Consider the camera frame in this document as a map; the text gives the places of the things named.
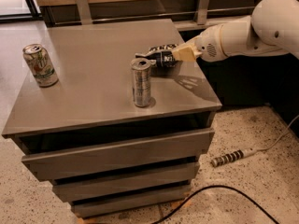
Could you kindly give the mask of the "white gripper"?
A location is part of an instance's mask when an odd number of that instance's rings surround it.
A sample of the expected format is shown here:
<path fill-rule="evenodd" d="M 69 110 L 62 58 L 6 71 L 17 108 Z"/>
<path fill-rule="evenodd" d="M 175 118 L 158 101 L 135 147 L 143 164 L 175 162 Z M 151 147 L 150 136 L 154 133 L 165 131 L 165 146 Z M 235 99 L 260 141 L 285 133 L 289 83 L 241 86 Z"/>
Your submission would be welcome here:
<path fill-rule="evenodd" d="M 172 55 L 177 61 L 183 62 L 195 62 L 200 56 L 210 63 L 227 59 L 221 46 L 221 25 L 206 28 L 199 36 L 174 48 Z"/>

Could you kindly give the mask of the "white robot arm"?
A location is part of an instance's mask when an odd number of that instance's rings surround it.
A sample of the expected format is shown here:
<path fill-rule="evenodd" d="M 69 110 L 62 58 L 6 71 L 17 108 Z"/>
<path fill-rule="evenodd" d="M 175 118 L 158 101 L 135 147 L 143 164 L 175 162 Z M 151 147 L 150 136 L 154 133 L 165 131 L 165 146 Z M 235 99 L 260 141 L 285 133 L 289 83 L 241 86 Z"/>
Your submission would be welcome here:
<path fill-rule="evenodd" d="M 229 57 L 278 56 L 299 58 L 299 1 L 262 0 L 250 16 L 214 25 L 172 50 L 178 61 L 207 62 Z"/>

